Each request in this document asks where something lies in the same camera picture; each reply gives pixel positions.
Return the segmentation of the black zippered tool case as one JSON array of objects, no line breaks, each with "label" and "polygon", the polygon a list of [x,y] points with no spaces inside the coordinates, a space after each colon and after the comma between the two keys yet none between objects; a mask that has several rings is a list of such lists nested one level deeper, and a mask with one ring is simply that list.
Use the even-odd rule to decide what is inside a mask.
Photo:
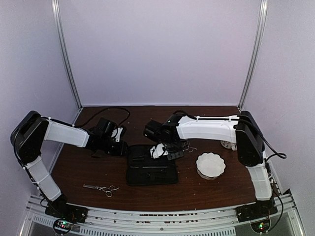
[{"label": "black zippered tool case", "polygon": [[177,166],[167,157],[153,159],[150,145],[132,145],[127,155],[126,182],[129,186],[178,183]]}]

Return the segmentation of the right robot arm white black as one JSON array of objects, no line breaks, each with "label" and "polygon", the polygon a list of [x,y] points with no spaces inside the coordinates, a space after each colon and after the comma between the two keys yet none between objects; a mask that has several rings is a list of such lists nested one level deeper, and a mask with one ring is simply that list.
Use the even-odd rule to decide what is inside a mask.
[{"label": "right robot arm white black", "polygon": [[273,191],[266,167],[266,141],[250,112],[226,117],[201,117],[177,110],[164,123],[149,121],[143,134],[155,142],[150,150],[152,158],[167,156],[170,160],[182,157],[185,140],[229,143],[232,149],[237,150],[238,161],[249,171],[258,201],[252,206],[253,214],[262,217],[271,209],[269,200]]}]

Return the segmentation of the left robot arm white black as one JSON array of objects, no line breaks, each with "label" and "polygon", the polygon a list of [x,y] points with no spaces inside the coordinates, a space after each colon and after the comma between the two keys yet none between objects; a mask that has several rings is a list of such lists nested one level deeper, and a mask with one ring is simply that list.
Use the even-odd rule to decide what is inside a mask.
[{"label": "left robot arm white black", "polygon": [[101,118],[95,127],[85,129],[30,111],[12,131],[10,142],[17,160],[34,185],[53,202],[52,211],[59,218],[67,218],[71,208],[59,199],[62,191],[43,163],[43,143],[53,142],[93,152],[103,151],[111,156],[125,156],[128,153],[127,142],[122,140],[125,131],[125,127],[118,127],[105,118]]}]

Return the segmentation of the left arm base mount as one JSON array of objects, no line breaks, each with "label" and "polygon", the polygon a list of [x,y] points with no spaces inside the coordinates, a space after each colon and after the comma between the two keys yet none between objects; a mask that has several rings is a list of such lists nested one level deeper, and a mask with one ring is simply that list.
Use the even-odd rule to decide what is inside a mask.
[{"label": "left arm base mount", "polygon": [[68,234],[76,223],[85,223],[88,209],[81,206],[66,205],[62,213],[51,206],[45,210],[45,214],[56,218],[53,222],[53,230],[60,235]]}]

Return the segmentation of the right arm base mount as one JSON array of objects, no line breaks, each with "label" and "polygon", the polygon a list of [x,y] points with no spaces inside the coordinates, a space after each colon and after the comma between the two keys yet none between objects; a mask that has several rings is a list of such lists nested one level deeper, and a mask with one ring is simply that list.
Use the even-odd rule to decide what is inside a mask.
[{"label": "right arm base mount", "polygon": [[249,222],[255,233],[267,233],[271,229],[270,216],[278,212],[273,203],[255,202],[235,208],[238,222]]}]

